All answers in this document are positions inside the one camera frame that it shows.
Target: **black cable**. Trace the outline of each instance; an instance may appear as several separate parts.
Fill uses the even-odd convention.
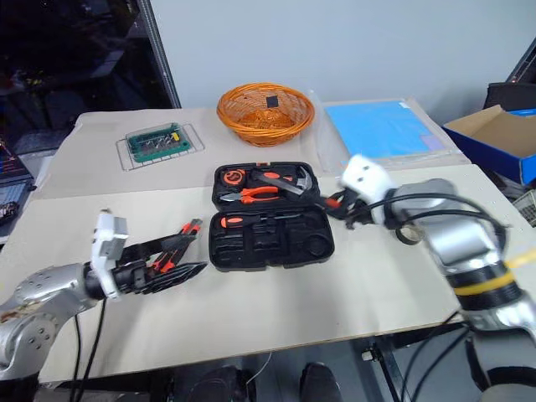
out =
[[[426,344],[431,341],[431,339],[438,335],[442,330],[443,328],[445,327],[445,325],[447,325],[450,321],[452,321],[452,319],[459,313],[458,310],[456,310],[455,312],[453,312],[449,317],[446,318],[446,320],[444,322],[442,322],[440,325],[438,325],[437,327],[435,327],[429,334],[428,334],[428,337],[419,345],[419,347],[417,348],[417,350],[414,351],[413,355],[411,356],[411,359],[410,359],[410,362],[408,364],[408,369],[406,370],[405,372],[405,376],[404,376],[404,380],[402,381],[402,395],[400,397],[400,402],[404,402],[404,399],[405,399],[405,391],[406,391],[406,388],[408,386],[408,378],[410,377],[410,372],[411,372],[411,369],[413,368],[413,365],[415,364],[415,360],[417,359],[417,357],[419,356],[419,353],[422,351],[422,349],[426,346]]]
[[[434,363],[432,363],[430,367],[425,371],[419,383],[417,384],[417,387],[415,388],[415,393],[413,394],[413,398],[412,398],[413,402],[416,402],[417,398],[419,397],[420,391],[422,390],[422,386],[424,385],[428,376],[431,374],[432,370],[436,368],[437,364],[439,364],[441,360],[447,354],[449,354],[456,347],[458,343],[460,343],[461,341],[465,339],[465,337],[470,331],[471,330],[468,328],[464,332],[462,332],[454,341],[451,342],[449,346],[446,347],[446,349],[434,360]]]
[[[75,401],[75,382],[76,382],[76,377],[78,377],[78,368],[80,367],[80,354],[82,351],[82,337],[80,336],[80,323],[78,321],[78,314],[75,315],[75,331],[76,331],[76,341],[77,341],[78,347],[76,349],[75,371],[73,372],[73,379],[70,383],[69,402]]]
[[[497,236],[497,241],[499,243],[499,249],[501,251],[504,251],[504,249],[506,248],[507,234],[506,234],[505,227],[502,226],[496,219],[492,218],[492,216],[483,207],[481,207],[477,203],[471,201],[470,199],[463,198],[463,197],[460,197],[459,195],[454,195],[454,194],[447,194],[447,193],[416,193],[416,194],[399,195],[399,196],[396,196],[396,197],[383,199],[381,201],[378,201],[377,203],[373,203],[373,204],[370,204],[370,205],[367,205],[367,206],[364,206],[364,207],[360,207],[359,209],[357,209],[357,210],[351,212],[350,214],[348,214],[348,217],[346,218],[346,221],[347,221],[347,224],[353,224],[353,222],[356,220],[355,219],[356,217],[358,217],[361,214],[367,214],[374,208],[381,207],[381,206],[384,206],[384,205],[391,205],[392,203],[396,203],[396,202],[399,202],[399,201],[405,201],[406,199],[423,199],[423,198],[450,199],[450,200],[453,200],[453,201],[458,201],[460,203],[464,203],[464,204],[476,209],[480,214],[479,215],[473,215],[472,217],[473,218],[478,218],[478,219],[485,219],[488,222],[490,222],[493,225],[493,228],[495,230],[495,234]],[[444,213],[445,211],[451,211],[451,210],[454,210],[454,209],[445,209],[443,211],[430,211],[430,213],[434,212],[434,213],[437,213],[437,214],[429,215],[429,216],[438,216],[438,215],[441,215],[440,212]],[[471,216],[470,214],[476,214],[474,211],[464,211],[463,209],[458,209],[458,211],[463,211],[463,213],[461,213],[461,214],[464,214],[465,216]]]
[[[476,209],[479,212],[482,212],[483,214],[489,215],[483,207],[471,201],[470,199],[460,197],[459,195],[447,194],[447,193],[416,193],[416,194],[397,195],[396,197],[391,197],[389,199],[382,199],[381,201],[378,201],[377,203],[373,203],[373,204],[357,209],[353,213],[350,213],[348,217],[352,218],[360,214],[366,214],[371,209],[381,207],[386,204],[392,204],[398,201],[405,201],[406,199],[423,199],[423,198],[450,199],[452,201],[458,201],[460,203],[469,205],[470,207]]]
[[[101,338],[102,323],[104,322],[105,310],[106,310],[106,299],[102,301],[102,304],[100,306],[99,326],[97,327],[97,334],[95,335],[95,341],[93,341],[93,346],[91,347],[90,359],[87,362],[87,366],[84,372],[84,377],[82,378],[82,381],[80,382],[80,389],[76,396],[76,402],[80,402],[80,400],[82,399],[82,395],[84,394],[85,382],[90,376],[91,365],[93,364],[93,359],[95,358],[97,346],[99,345],[99,339]]]
[[[502,226],[495,218],[491,217],[490,215],[483,214],[480,212],[466,211],[464,209],[442,209],[439,211],[428,211],[428,212],[423,212],[421,214],[413,215],[412,217],[402,221],[401,226],[404,226],[405,224],[408,224],[417,219],[427,218],[430,216],[442,216],[442,215],[469,216],[472,218],[483,219],[483,220],[488,221],[490,224],[492,224],[493,228],[495,229],[495,234],[497,235],[497,241],[499,243],[500,251],[504,251],[504,249],[506,248],[507,232],[504,226]]]

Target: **orange woven basket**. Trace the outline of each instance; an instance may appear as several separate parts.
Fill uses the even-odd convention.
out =
[[[242,85],[224,94],[219,119],[244,141],[273,147],[297,136],[312,123],[315,110],[299,91],[260,82]]]

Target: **white wall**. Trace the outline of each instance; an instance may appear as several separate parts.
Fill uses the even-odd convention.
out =
[[[534,0],[152,0],[183,107],[272,81],[323,101],[414,96],[439,123],[482,108],[536,36]]]

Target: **orange-handled pliers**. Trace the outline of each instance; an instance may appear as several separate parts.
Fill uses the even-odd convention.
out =
[[[229,193],[222,195],[219,199],[222,201],[241,201],[243,204],[252,204],[258,201],[271,201],[273,199],[278,199],[279,197],[269,197],[269,198],[257,198],[256,195],[259,194],[268,194],[268,193],[277,193],[279,189],[274,186],[264,186],[257,188],[244,188],[239,193]]]

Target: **table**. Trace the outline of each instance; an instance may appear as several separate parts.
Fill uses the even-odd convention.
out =
[[[405,103],[441,139],[448,152],[382,161],[389,169],[469,163],[415,100],[409,98]],[[129,132],[170,121],[191,123],[205,149],[185,157],[124,172],[117,156],[116,142]],[[335,128],[329,121],[322,119],[321,112],[317,113],[312,126],[300,136],[267,148],[252,147],[241,141],[222,124],[215,109],[93,112],[79,117],[74,131],[65,139],[54,157],[44,186],[34,196],[63,198],[210,186],[214,181],[214,170],[218,166],[238,162],[303,161],[312,166],[318,177],[327,177],[341,173],[348,157]]]
[[[460,195],[485,204],[491,214],[512,225],[508,256],[533,246],[532,228],[478,167],[392,174],[397,183],[451,180]],[[319,183],[326,194],[337,189],[336,178],[321,178]],[[193,217],[208,222],[216,212],[210,194],[211,188],[199,187],[35,199],[0,255],[0,297],[7,298],[19,281],[40,268],[87,261],[102,208],[127,218],[129,245],[169,235]],[[233,273],[209,265],[183,286],[110,302],[91,377],[425,327],[457,307],[423,245],[403,245],[374,225],[349,231],[331,220],[331,226],[336,250],[324,264]],[[207,243],[208,233],[202,230],[184,260],[207,260]],[[517,277],[522,287],[536,292],[533,266],[519,268]],[[87,363],[98,315],[95,308],[80,316],[81,367]],[[65,351],[74,350],[74,326],[69,322],[51,350],[41,381],[68,379],[75,354]]]

